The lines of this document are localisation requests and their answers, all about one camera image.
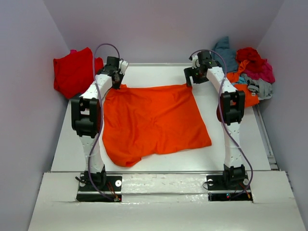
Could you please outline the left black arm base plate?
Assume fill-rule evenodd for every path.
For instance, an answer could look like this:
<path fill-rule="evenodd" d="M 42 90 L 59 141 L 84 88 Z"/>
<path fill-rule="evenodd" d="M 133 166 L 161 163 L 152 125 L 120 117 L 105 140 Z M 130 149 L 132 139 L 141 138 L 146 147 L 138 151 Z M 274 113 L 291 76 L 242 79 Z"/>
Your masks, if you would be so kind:
<path fill-rule="evenodd" d="M 122 202 L 122 183 L 123 178 L 120 175 L 107 175 L 104 186 L 96 186 L 97 191 L 91 182 L 86 182 L 86 177 L 81 174 L 75 177 L 79 182 L 76 200 L 78 202 L 103 202 L 120 203 Z"/>

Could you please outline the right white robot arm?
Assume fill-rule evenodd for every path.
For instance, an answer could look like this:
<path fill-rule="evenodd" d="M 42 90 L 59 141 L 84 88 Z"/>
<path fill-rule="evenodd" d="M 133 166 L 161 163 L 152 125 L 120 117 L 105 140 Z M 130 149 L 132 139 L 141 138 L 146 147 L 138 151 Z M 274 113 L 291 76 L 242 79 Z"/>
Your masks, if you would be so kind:
<path fill-rule="evenodd" d="M 184 69 L 187 87 L 210 81 L 218 92 L 217 118 L 224 132 L 225 159 L 222 174 L 208 175 L 210 191 L 236 190 L 246 179 L 243 151 L 240 147 L 240 125 L 244 116 L 245 93 L 237 90 L 227 78 L 222 65 L 209 50 L 193 52 L 192 66 Z"/>

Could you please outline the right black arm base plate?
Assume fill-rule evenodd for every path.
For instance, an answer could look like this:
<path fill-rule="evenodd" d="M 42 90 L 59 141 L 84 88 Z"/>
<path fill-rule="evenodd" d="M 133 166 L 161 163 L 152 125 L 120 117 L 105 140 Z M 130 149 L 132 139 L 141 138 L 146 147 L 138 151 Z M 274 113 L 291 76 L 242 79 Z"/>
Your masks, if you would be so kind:
<path fill-rule="evenodd" d="M 210 202 L 253 201 L 252 191 L 248 186 L 249 179 L 245 176 L 226 186 L 222 175 L 207 175 L 203 188 L 207 190 Z"/>

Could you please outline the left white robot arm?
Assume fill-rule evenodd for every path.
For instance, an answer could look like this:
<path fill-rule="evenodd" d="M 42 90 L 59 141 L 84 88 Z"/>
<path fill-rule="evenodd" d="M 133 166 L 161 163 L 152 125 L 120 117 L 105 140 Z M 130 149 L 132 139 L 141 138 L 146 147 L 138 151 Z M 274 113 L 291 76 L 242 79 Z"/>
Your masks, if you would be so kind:
<path fill-rule="evenodd" d="M 86 167 L 77 179 L 85 191 L 102 190 L 106 186 L 105 164 L 101 157 L 99 137 L 102 130 L 102 100 L 110 89 L 119 89 L 128 62 L 107 57 L 107 63 L 94 77 L 89 88 L 71 100 L 72 129 L 82 143 Z"/>

